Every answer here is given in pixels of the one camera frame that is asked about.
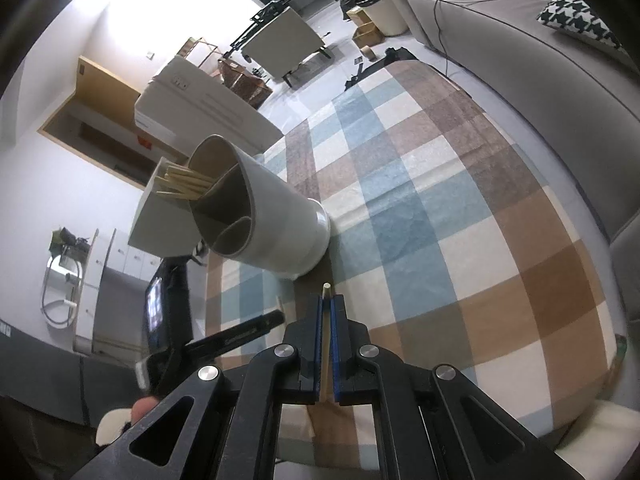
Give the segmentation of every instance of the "white wall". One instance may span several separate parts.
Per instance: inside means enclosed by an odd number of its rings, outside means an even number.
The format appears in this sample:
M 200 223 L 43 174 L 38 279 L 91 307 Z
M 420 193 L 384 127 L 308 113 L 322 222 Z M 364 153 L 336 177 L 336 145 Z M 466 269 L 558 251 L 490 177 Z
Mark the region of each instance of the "white wall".
M 112 0 L 84 56 L 142 91 L 189 37 L 204 37 L 224 51 L 259 9 L 253 0 Z
M 18 85 L 14 132 L 17 139 L 36 130 L 39 116 L 60 94 L 71 94 L 76 87 L 78 56 L 92 33 L 98 17 L 109 0 L 73 0 L 47 27 L 27 54 L 23 69 L 17 73 Z
M 142 192 L 38 133 L 0 153 L 0 318 L 47 343 L 71 348 L 70 330 L 40 313 L 51 232 L 91 238 L 129 231 Z
M 2 99 L 0 319 L 71 349 L 70 330 L 50 328 L 40 295 L 51 232 L 81 237 L 128 230 L 141 191 L 72 154 L 37 129 L 73 91 L 78 55 L 108 0 L 73 0 L 41 35 Z

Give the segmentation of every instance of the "gray tile floor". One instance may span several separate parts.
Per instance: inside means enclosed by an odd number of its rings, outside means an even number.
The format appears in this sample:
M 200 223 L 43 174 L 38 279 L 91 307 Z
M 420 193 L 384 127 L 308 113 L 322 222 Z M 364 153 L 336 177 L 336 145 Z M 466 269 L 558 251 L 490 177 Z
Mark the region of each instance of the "gray tile floor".
M 324 42 L 332 51 L 334 59 L 332 62 L 328 62 L 323 70 L 315 74 L 309 74 L 309 70 L 305 71 L 304 68 L 294 72 L 291 77 L 293 89 L 289 89 L 283 82 L 270 83 L 274 92 L 260 108 L 260 113 L 276 124 L 284 134 L 343 92 L 346 79 L 357 71 L 354 59 L 360 56 L 360 52 L 351 41 L 355 25 L 342 20 L 339 6 L 335 4 L 328 7 L 313 16 L 308 22 L 320 36 L 324 37 Z M 384 51 L 388 47 L 399 48 L 401 46 L 408 49 L 422 62 L 443 73 L 447 71 L 447 75 L 468 92 L 487 114 L 513 137 L 533 161 L 558 196 L 591 254 L 611 312 L 614 331 L 627 335 L 628 329 L 612 271 L 609 245 L 578 193 L 574 178 L 569 174 L 562 161 L 546 145 L 531 124 L 489 86 L 453 62 L 449 62 L 447 67 L 443 56 L 428 50 L 411 35 L 386 38 L 382 44 L 373 47 L 373 51 L 378 56 L 384 56 Z M 310 63 L 317 64 L 318 60 L 313 58 Z M 369 65 L 370 62 L 365 60 L 365 68 Z M 634 342 L 640 342 L 640 334 L 632 333 L 628 336 L 629 348 L 622 376 L 611 400 L 640 410 L 640 345 L 634 344 Z M 303 471 L 297 465 L 283 463 L 276 469 L 275 477 L 336 478 L 331 476 L 328 471 L 318 468 L 311 469 Z M 371 478 L 371 476 L 363 476 L 362 478 Z

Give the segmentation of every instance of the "houndstooth pillow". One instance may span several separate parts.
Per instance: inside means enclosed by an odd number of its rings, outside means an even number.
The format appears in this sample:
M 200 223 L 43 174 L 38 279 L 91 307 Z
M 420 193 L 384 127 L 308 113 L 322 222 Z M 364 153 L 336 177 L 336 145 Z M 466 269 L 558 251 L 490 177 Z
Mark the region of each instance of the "houndstooth pillow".
M 580 40 L 589 44 L 596 41 L 600 44 L 598 46 L 626 54 L 610 28 L 584 0 L 551 0 L 538 15 L 538 21 L 547 27 L 578 34 Z

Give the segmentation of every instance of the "chopstick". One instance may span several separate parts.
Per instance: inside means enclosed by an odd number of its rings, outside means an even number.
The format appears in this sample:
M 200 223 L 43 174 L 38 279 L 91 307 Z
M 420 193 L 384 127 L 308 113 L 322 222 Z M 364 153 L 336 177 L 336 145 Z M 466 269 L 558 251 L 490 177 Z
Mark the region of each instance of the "chopstick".
M 155 182 L 161 187 L 156 194 L 182 200 L 197 200 L 216 183 L 216 180 L 190 168 L 168 162 L 164 169 L 164 177 L 156 176 Z

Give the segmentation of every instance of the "wicker basket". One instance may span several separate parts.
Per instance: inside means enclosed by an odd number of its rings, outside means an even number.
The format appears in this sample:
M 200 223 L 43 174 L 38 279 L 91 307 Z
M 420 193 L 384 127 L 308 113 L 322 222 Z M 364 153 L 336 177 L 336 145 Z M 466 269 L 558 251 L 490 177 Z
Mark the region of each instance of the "wicker basket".
M 273 92 L 262 79 L 231 59 L 220 59 L 218 70 L 223 85 L 256 110 Z

